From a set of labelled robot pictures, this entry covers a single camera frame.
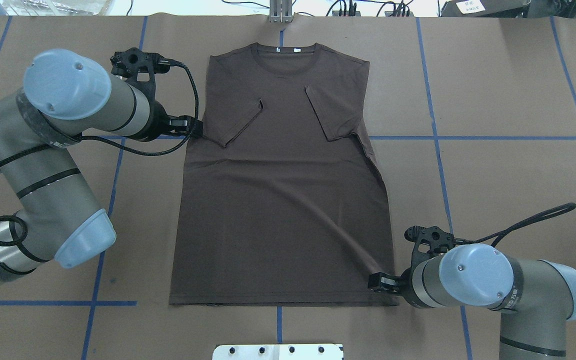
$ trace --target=brown t-shirt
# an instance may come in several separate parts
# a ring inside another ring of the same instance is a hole
[[[386,187],[363,120],[370,63],[321,44],[211,56],[188,143],[170,304],[391,306]]]

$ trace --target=black bracket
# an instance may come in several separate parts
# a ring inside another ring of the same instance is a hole
[[[455,235],[441,230],[441,228],[437,226],[411,226],[404,232],[404,238],[414,243],[410,259],[410,269],[416,268],[419,264],[439,254],[448,253],[448,251],[455,247]],[[420,251],[419,246],[421,245],[428,246],[428,251]]]
[[[151,104],[155,101],[155,74],[166,74],[170,71],[170,59],[157,52],[144,52],[136,47],[115,52],[110,57],[110,62],[110,73],[126,78],[125,82],[142,92]],[[148,74],[148,80],[137,80],[139,73]]]
[[[430,260],[441,254],[448,253],[455,247],[455,236],[450,232],[441,230],[437,226],[421,227],[411,226],[404,233],[404,238],[414,243],[412,250],[410,267],[401,276],[390,275],[384,272],[373,273],[368,277],[368,289],[377,293],[388,293],[394,296],[403,296],[410,305],[425,307],[414,291],[410,288],[412,284],[412,273],[419,264]],[[428,251],[423,252],[419,247],[428,246]]]
[[[157,52],[144,52],[132,47],[126,51],[117,51],[110,57],[112,75],[125,78],[125,82],[142,92],[156,117],[146,133],[135,135],[139,141],[151,141],[160,135],[173,137],[193,136],[201,137],[204,133],[204,123],[194,116],[171,116],[166,113],[163,106],[155,101],[155,74],[166,74],[171,66],[177,66],[178,61],[168,59]],[[139,73],[148,75],[148,80],[139,80]]]

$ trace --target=white metal bracket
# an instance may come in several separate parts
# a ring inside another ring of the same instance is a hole
[[[212,360],[343,360],[342,344],[220,345]]]
[[[271,23],[293,22],[293,0],[270,0]]]

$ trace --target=white label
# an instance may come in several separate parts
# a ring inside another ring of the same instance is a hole
[[[483,6],[480,0],[457,2],[457,7],[462,14],[474,14],[486,11],[486,7]]]

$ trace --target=t-shirt sleeve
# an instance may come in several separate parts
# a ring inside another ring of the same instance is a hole
[[[206,75],[203,136],[226,148],[262,111],[260,96],[215,56]]]
[[[347,137],[364,116],[370,62],[325,82],[306,86],[306,95],[328,141]]]

